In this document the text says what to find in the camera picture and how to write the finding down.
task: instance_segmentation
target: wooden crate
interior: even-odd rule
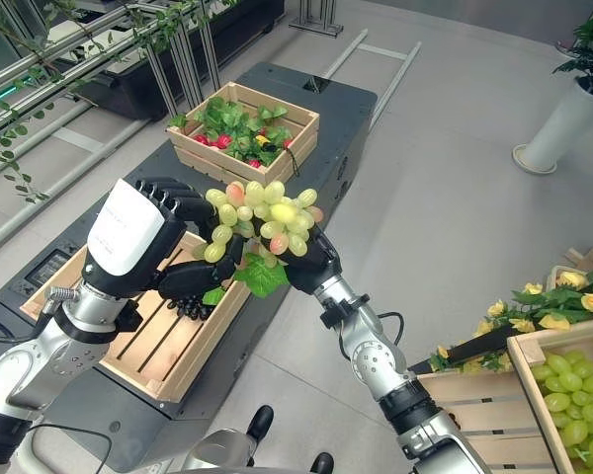
[[[240,86],[234,82],[229,82],[215,92],[213,96],[220,96],[226,101],[237,102],[242,105],[245,112],[251,115],[256,115],[257,107],[261,105],[269,109],[281,105],[288,109],[288,114],[282,118],[277,118],[276,124],[285,126],[291,131],[294,140],[290,149],[295,155],[295,161],[298,165],[305,161],[305,158],[316,147],[319,115],[315,112]],[[267,185],[275,180],[284,182],[293,174],[293,158],[286,150],[269,167],[253,168],[243,161],[236,160],[221,151],[213,150],[194,140],[192,136],[202,133],[204,129],[201,123],[193,119],[194,114],[205,109],[208,100],[187,113],[189,122],[184,129],[177,126],[167,128],[167,133],[169,133],[181,162],[224,183],[240,181],[246,184],[250,181],[258,181],[263,185]]]
[[[541,430],[548,441],[557,471],[560,474],[573,474],[574,467],[562,446],[560,436],[553,424],[551,414],[545,406],[545,400],[530,366],[545,362],[543,350],[563,354],[573,349],[580,349],[586,353],[587,358],[593,360],[593,320],[572,325],[569,331],[545,330],[522,334],[508,339],[507,347]]]
[[[514,371],[418,377],[493,473],[552,474],[545,440]]]
[[[203,242],[187,232],[159,268],[193,260],[192,249]],[[77,285],[85,258],[83,247],[20,309],[37,319],[46,287]],[[120,333],[101,365],[156,400],[179,402],[249,293],[243,282],[233,281],[207,321],[192,321],[167,309],[157,291],[147,291],[136,299],[142,324],[134,333]]]

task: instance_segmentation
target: cable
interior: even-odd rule
[[[99,474],[103,467],[108,462],[108,458],[110,457],[110,452],[112,451],[112,438],[109,437],[107,434],[93,432],[92,430],[84,430],[82,428],[72,428],[72,427],[65,427],[64,425],[55,425],[53,423],[40,423],[39,425],[35,425],[34,427],[30,427],[27,431],[32,432],[33,430],[37,430],[38,428],[57,428],[59,430],[66,430],[68,432],[76,432],[76,433],[85,433],[86,435],[98,436],[103,438],[105,441],[108,442],[108,449],[106,449],[106,454],[103,456],[101,460],[101,464],[95,471],[95,474]]]
[[[402,339],[402,333],[404,332],[404,317],[397,311],[389,311],[388,313],[378,315],[379,319],[390,318],[391,316],[395,316],[397,319],[399,319],[399,329],[397,330],[397,335],[395,336],[394,342],[394,344],[397,346]]]

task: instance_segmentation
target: grape leaf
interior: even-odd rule
[[[224,298],[226,291],[221,286],[218,286],[211,291],[207,291],[202,297],[202,304],[207,306],[217,306],[217,304]]]
[[[286,271],[281,265],[269,269],[264,264],[264,259],[255,254],[244,256],[247,266],[238,270],[233,275],[237,281],[244,281],[250,291],[257,297],[265,298],[282,284],[288,284]]]

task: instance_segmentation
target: metal rod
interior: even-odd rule
[[[24,155],[30,149],[36,147],[40,142],[45,140],[48,136],[52,135],[52,133],[62,126],[69,123],[71,120],[79,117],[81,114],[86,112],[88,109],[92,107],[92,104],[88,104],[87,102],[80,102],[77,106],[73,109],[70,109],[67,113],[63,116],[57,118],[56,120],[52,121],[44,128],[41,128],[33,135],[31,135],[26,141],[22,142],[18,146],[16,146],[12,151],[14,157],[10,161],[18,161],[22,155]],[[0,163],[0,172],[8,168],[8,165],[5,163]]]
[[[415,59],[415,56],[419,52],[419,48],[421,46],[422,46],[422,42],[418,41],[417,44],[415,44],[415,47],[413,47],[413,49],[411,49],[411,52],[408,53],[408,56],[406,56],[406,59],[402,63],[401,67],[393,76],[393,79],[391,80],[390,84],[384,91],[384,94],[382,94],[382,97],[380,97],[380,99],[376,103],[376,107],[374,108],[374,114],[372,115],[372,122],[369,125],[369,130],[371,130],[374,127],[374,125],[380,118],[380,115],[382,114],[384,107],[386,106],[386,104],[388,103],[388,100],[393,95],[393,92],[395,92],[395,89],[397,88],[397,85],[402,80],[402,77],[404,77],[404,74],[406,74],[407,69],[411,65],[411,62],[413,62],[413,59]]]
[[[136,134],[148,122],[149,120],[133,121],[130,125],[124,128],[121,133],[112,138],[112,140],[106,143],[102,148],[88,156],[88,158],[82,161],[79,164],[79,166],[73,168],[70,171],[70,173],[61,178],[47,191],[45,191],[44,193],[49,195],[48,199],[43,200],[35,205],[26,205],[15,216],[13,216],[11,219],[5,222],[4,225],[0,227],[0,246],[4,243],[5,240],[7,240],[15,232],[17,232],[26,222],[28,222],[32,217],[34,217],[37,213],[44,209],[55,198],[61,195],[61,193],[63,193],[82,175],[88,172],[101,160],[113,153],[124,141]]]
[[[154,52],[154,48],[151,45],[147,47],[147,59],[149,60],[149,65],[151,66],[151,70],[154,73],[154,77],[156,78],[156,84],[158,84],[158,89],[160,89],[162,99],[165,101],[165,106],[167,106],[167,111],[169,112],[169,115],[173,117],[178,114],[176,100],[171,93],[169,83],[167,82],[167,76],[165,76],[165,71],[162,68],[160,58],[158,57],[158,54]]]
[[[323,79],[329,79],[330,77],[332,77],[332,75],[338,70],[338,68],[342,66],[343,63],[347,60],[347,58],[354,51],[354,49],[356,49],[358,45],[361,43],[361,41],[365,39],[368,32],[369,30],[367,29],[362,30],[360,34],[357,35],[356,38],[349,43],[347,48],[341,53],[340,56],[338,56],[334,63],[331,66],[329,66],[329,69],[327,69],[327,71],[325,71],[325,73],[323,73],[321,77]]]

